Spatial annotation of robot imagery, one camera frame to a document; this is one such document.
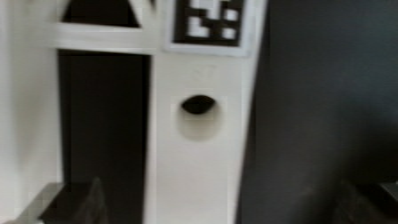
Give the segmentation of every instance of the qr code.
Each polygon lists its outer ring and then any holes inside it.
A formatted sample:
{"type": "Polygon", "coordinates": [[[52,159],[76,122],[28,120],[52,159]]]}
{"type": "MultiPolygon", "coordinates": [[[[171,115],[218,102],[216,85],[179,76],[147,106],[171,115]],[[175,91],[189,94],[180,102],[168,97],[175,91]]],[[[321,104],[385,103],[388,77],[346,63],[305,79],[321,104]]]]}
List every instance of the qr code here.
{"type": "Polygon", "coordinates": [[[177,0],[175,43],[241,46],[246,0],[177,0]]]}

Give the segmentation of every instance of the black opening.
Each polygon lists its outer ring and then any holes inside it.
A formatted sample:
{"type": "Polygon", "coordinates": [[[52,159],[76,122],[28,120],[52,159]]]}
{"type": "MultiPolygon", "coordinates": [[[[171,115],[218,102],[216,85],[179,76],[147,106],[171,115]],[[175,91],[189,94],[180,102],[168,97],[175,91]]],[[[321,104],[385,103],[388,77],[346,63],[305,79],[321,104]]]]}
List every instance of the black opening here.
{"type": "Polygon", "coordinates": [[[129,0],[72,0],[63,22],[141,27],[129,0]]]}
{"type": "Polygon", "coordinates": [[[67,183],[104,182],[111,223],[143,223],[152,58],[60,51],[67,183]]]}

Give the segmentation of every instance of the black button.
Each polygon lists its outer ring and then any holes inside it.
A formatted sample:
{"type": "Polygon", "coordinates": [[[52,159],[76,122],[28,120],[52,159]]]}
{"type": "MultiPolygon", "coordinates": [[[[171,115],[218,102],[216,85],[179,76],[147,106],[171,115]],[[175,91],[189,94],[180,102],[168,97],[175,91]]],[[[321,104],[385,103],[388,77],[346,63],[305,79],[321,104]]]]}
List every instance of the black button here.
{"type": "Polygon", "coordinates": [[[216,105],[216,100],[212,97],[205,96],[205,95],[198,95],[198,96],[193,96],[184,104],[182,104],[182,107],[186,109],[186,111],[193,114],[205,114],[212,107],[216,105]]]}

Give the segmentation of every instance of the black cutout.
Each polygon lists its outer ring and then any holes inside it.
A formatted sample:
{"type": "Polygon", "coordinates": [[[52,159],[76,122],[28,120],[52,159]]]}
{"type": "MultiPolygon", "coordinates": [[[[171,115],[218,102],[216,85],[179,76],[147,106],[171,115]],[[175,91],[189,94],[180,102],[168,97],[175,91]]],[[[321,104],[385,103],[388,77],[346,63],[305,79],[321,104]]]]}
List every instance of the black cutout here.
{"type": "Polygon", "coordinates": [[[141,27],[129,0],[72,0],[63,22],[141,27]]]}
{"type": "Polygon", "coordinates": [[[111,223],[143,223],[152,57],[60,51],[65,181],[102,179],[111,223]]]}
{"type": "Polygon", "coordinates": [[[191,0],[179,0],[177,3],[177,21],[175,21],[175,43],[216,45],[216,46],[241,46],[243,38],[243,18],[244,18],[244,0],[223,1],[221,3],[221,19],[209,18],[209,10],[191,7],[191,0]],[[230,21],[225,16],[228,9],[239,12],[239,20],[230,21]],[[202,18],[202,25],[211,29],[209,37],[195,37],[189,35],[189,18],[202,18]],[[230,28],[237,35],[234,39],[223,37],[223,30],[230,28]]]}

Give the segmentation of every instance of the white structure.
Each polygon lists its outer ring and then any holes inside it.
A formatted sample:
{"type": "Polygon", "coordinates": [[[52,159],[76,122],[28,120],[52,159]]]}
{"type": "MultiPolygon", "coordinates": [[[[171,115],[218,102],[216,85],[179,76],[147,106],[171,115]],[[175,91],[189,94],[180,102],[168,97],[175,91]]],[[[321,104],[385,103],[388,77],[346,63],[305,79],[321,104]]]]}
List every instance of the white structure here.
{"type": "MultiPolygon", "coordinates": [[[[131,0],[143,29],[63,24],[67,0],[0,1],[0,223],[63,181],[63,48],[154,56],[145,224],[234,224],[267,2],[246,1],[241,46],[212,47],[171,43],[175,1],[159,1],[155,10],[150,1],[131,0]],[[180,109],[198,94],[218,100],[200,117],[180,109]]],[[[234,35],[227,29],[225,37],[234,35]]]]}

